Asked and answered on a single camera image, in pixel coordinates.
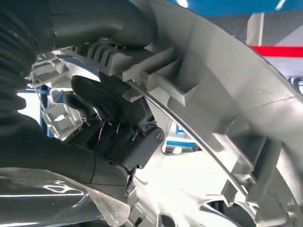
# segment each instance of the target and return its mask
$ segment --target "blue beam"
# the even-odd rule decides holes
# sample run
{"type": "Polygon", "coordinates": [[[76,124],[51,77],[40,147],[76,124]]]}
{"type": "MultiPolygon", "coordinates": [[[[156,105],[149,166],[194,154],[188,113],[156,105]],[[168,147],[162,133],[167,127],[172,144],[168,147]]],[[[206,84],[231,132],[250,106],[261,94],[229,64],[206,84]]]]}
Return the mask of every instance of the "blue beam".
{"type": "Polygon", "coordinates": [[[169,0],[206,17],[243,15],[261,12],[303,10],[303,0],[169,0]]]}

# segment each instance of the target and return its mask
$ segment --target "black hose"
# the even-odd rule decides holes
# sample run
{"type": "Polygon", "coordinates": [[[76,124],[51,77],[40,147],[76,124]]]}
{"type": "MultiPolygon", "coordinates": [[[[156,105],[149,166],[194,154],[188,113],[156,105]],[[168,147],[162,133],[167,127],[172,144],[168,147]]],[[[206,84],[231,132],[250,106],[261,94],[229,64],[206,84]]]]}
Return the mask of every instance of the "black hose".
{"type": "Polygon", "coordinates": [[[17,95],[26,88],[28,76],[37,59],[38,48],[32,35],[21,21],[0,6],[0,136],[18,129],[17,110],[26,107],[17,95]]]}
{"type": "Polygon", "coordinates": [[[18,91],[38,54],[108,38],[128,48],[153,40],[155,25],[128,0],[2,0],[0,2],[0,168],[45,169],[124,198],[125,174],[91,150],[51,140],[30,117],[18,91]]]}

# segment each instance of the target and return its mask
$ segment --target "red stripe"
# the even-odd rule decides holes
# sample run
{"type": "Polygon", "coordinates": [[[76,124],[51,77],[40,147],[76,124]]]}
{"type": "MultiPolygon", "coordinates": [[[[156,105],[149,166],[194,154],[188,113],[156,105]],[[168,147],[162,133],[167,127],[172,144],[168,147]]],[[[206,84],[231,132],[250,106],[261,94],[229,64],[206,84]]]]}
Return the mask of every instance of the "red stripe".
{"type": "Polygon", "coordinates": [[[303,58],[302,46],[251,46],[263,57],[303,58]]]}

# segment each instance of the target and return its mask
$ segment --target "bolt head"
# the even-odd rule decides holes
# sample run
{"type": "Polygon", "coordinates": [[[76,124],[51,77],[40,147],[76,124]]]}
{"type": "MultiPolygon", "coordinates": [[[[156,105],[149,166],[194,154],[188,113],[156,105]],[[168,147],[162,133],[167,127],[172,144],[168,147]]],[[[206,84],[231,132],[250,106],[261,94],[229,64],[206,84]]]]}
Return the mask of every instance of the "bolt head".
{"type": "Polygon", "coordinates": [[[155,139],[159,142],[161,143],[164,140],[164,132],[162,129],[157,129],[155,132],[155,139]]]}

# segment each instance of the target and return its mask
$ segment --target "plastic wrap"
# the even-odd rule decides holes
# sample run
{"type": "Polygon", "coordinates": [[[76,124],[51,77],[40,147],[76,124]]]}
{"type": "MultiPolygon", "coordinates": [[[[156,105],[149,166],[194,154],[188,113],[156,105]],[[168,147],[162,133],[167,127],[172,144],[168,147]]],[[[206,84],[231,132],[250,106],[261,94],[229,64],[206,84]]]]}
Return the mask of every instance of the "plastic wrap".
{"type": "Polygon", "coordinates": [[[47,170],[0,168],[0,226],[64,226],[101,219],[126,222],[130,207],[47,170]]]}

